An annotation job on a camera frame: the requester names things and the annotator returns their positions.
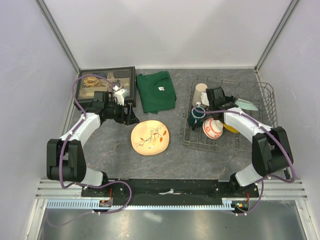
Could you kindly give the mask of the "light green flower plate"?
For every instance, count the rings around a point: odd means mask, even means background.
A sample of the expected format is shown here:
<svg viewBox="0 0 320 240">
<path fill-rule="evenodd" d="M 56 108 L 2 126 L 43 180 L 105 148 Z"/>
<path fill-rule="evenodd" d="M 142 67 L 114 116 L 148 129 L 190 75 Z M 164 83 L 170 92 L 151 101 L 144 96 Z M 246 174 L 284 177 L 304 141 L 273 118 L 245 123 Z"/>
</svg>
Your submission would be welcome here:
<svg viewBox="0 0 320 240">
<path fill-rule="evenodd" d="M 259 110 L 252 102 L 241 99 L 241 98 L 238 98 L 234 103 L 243 110 L 248 110 L 248 111 Z"/>
</svg>

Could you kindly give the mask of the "beige bird pattern plate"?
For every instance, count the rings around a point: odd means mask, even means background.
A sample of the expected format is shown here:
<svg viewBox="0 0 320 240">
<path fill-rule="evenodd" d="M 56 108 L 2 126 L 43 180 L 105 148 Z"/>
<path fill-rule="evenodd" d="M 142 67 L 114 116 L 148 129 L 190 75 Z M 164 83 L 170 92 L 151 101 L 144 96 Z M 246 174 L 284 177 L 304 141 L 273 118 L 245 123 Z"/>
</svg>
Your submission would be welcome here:
<svg viewBox="0 0 320 240">
<path fill-rule="evenodd" d="M 138 123 L 130 135 L 133 149 L 140 155 L 153 156 L 164 152 L 170 143 L 166 125 L 158 120 Z"/>
</svg>

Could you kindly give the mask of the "yellow small plate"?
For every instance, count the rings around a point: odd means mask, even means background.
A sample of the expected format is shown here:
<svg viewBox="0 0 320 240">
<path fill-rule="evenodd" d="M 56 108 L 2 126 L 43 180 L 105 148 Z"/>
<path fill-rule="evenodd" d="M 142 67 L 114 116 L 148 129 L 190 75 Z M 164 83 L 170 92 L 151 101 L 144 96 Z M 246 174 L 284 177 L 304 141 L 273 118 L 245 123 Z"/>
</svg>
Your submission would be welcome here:
<svg viewBox="0 0 320 240">
<path fill-rule="evenodd" d="M 238 130 L 236 130 L 235 128 L 233 128 L 233 127 L 230 126 L 230 125 L 227 125 L 227 124 L 225 124 L 225 123 L 223 123 L 222 125 L 223 125 L 223 127 L 224 127 L 226 130 L 228 130 L 228 131 L 231 132 L 231 133 L 234 133 L 234 134 L 239 134 L 239 133 L 240 133 Z"/>
</svg>

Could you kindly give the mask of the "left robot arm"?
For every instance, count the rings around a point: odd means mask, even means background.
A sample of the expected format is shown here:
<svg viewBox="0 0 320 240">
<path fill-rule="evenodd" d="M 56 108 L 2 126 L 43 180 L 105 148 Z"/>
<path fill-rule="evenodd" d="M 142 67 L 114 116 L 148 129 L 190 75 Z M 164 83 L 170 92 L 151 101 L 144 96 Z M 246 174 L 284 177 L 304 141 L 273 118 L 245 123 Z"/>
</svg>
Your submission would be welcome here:
<svg viewBox="0 0 320 240">
<path fill-rule="evenodd" d="M 50 139 L 46 146 L 46 174 L 49 180 L 59 181 L 63 189 L 72 185 L 92 188 L 99 197 L 109 193 L 107 174 L 87 166 L 83 147 L 107 120 L 127 126 L 140 122 L 133 107 L 125 103 L 128 94 L 126 89 L 96 91 L 86 107 L 82 107 L 78 100 L 74 101 L 82 111 L 79 120 L 60 138 Z"/>
</svg>

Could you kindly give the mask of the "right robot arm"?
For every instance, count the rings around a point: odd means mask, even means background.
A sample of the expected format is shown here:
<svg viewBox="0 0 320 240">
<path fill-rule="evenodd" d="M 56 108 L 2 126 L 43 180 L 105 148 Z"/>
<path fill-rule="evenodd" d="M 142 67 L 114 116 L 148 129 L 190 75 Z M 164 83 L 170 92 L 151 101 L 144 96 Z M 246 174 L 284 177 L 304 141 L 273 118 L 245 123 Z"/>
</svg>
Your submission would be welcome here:
<svg viewBox="0 0 320 240">
<path fill-rule="evenodd" d="M 254 119 L 220 86 L 206 89 L 204 99 L 208 101 L 207 115 L 236 129 L 251 143 L 251 164 L 230 177 L 229 191 L 233 196 L 242 196 L 247 186 L 266 177 L 286 183 L 295 180 L 294 159 L 283 127 L 271 127 Z"/>
</svg>

